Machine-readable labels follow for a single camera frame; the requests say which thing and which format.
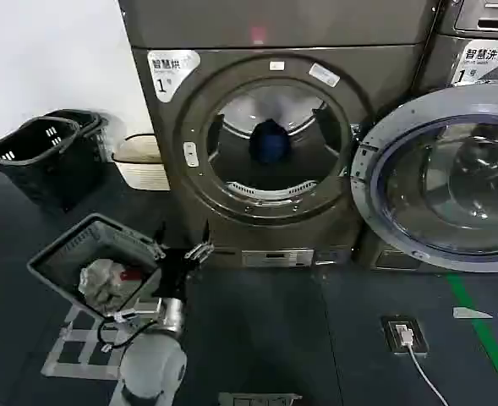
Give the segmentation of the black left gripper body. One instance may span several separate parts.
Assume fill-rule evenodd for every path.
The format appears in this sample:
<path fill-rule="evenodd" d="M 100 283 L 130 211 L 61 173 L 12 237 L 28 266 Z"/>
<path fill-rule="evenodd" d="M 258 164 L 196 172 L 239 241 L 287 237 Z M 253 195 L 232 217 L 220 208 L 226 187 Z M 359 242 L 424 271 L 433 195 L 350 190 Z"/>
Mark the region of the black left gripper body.
<path fill-rule="evenodd" d="M 158 265 L 161 279 L 156 296 L 186 300 L 186 281 L 191 270 L 190 260 L 185 258 L 185 250 L 168 250 Z"/>

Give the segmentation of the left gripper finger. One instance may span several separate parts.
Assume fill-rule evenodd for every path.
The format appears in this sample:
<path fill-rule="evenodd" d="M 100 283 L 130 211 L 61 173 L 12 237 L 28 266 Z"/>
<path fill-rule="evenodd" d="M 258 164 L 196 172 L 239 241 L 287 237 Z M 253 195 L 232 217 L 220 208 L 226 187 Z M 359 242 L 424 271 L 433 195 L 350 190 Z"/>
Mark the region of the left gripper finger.
<path fill-rule="evenodd" d="M 205 223 L 202 240 L 184 255 L 185 260 L 204 262 L 214 251 L 209 222 Z"/>
<path fill-rule="evenodd" d="M 166 234 L 167 225 L 165 222 L 162 222 L 159 228 L 153 233 L 153 245 L 155 250 L 155 257 L 157 259 L 164 259 L 167 255 L 166 249 L 167 246 L 164 244 L 164 238 Z"/>

